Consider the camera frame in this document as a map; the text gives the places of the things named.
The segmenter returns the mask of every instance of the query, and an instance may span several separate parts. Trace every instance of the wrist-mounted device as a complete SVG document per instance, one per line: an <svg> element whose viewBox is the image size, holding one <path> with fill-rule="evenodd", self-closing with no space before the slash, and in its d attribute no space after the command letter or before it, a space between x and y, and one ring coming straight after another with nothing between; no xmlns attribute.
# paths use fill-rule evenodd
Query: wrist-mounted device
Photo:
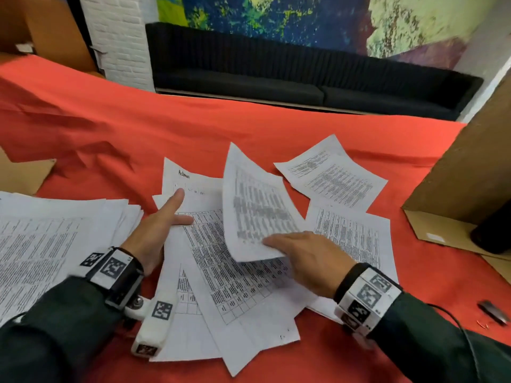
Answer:
<svg viewBox="0 0 511 383"><path fill-rule="evenodd" d="M177 296L166 290L158 292L152 300L139 296L144 269L129 251L119 247L97 250L68 276L93 283L103 292L107 306L142 322L131 347L134 355L153 357L161 351L174 317Z"/></svg>
<svg viewBox="0 0 511 383"><path fill-rule="evenodd" d="M367 337L401 294L399 284L370 264L356 264L337 289L335 315L351 330Z"/></svg>

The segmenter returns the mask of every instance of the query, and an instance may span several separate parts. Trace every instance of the red fabric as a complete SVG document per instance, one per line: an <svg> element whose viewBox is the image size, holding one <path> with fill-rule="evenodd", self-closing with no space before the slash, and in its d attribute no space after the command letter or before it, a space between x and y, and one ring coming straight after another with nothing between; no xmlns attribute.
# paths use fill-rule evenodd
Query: red fabric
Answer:
<svg viewBox="0 0 511 383"><path fill-rule="evenodd" d="M511 286L479 256L417 240L400 206L462 124L404 116L315 113L247 102L156 95L30 56L0 67L0 144L14 161L57 158L38 195L57 199L128 198L154 212L163 158L220 177L230 141L269 172L335 133L361 166L388 179L369 212L391 219L402 286L450 310L468 329L511 345L476 302L511 312ZM308 199L286 184L305 216ZM157 274L145 285L151 295ZM261 352L238 381L406 381L380 352L365 352L341 328L308 310L302 340ZM221 360L149 363L115 338L88 372L91 382L229 381Z"/></svg>

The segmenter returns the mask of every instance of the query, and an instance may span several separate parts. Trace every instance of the hand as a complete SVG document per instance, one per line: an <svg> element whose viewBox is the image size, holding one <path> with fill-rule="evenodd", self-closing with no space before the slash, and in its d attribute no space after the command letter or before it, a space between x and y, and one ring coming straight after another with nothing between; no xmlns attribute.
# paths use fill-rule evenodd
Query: hand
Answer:
<svg viewBox="0 0 511 383"><path fill-rule="evenodd" d="M179 188L165 205L145 218L121 245L136 257L144 267L146 276L151 274L163 258L163 244L170 227L178 224L192 224L193 217L175 215L184 199L184 190Z"/></svg>
<svg viewBox="0 0 511 383"><path fill-rule="evenodd" d="M318 296L334 298L356 262L339 246L310 231L274 234L263 239L289 257L294 279Z"/></svg>

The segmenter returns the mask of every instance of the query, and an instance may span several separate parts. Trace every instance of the mural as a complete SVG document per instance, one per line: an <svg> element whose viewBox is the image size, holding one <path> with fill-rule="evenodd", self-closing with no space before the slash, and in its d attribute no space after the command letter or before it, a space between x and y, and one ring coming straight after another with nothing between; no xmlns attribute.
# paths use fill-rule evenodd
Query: mural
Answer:
<svg viewBox="0 0 511 383"><path fill-rule="evenodd" d="M160 21L453 68L496 0L157 0Z"/></svg>

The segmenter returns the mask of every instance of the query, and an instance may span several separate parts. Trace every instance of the red tablecloth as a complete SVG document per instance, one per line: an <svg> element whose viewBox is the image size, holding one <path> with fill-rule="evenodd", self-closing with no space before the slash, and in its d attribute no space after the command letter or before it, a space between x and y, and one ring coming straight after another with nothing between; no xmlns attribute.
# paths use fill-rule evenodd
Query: red tablecloth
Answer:
<svg viewBox="0 0 511 383"><path fill-rule="evenodd" d="M357 116L247 102L156 95L25 57L0 67L0 145L14 161L57 158L38 195L56 199L128 198L154 212L163 158L220 177L230 141L265 170L335 133L361 166L388 179L370 213L391 220L401 285L449 309L468 329L511 345L511 331L489 322L476 302L511 312L511 286L475 254L416 239L400 206L462 125L404 116ZM308 199L291 189L305 216ZM157 274L144 284L154 292ZM341 328L308 310L296 323L300 342L261 352L236 380L406 381L381 352L361 350ZM229 381L221 360L149 363L115 338L88 373L91 382Z"/></svg>

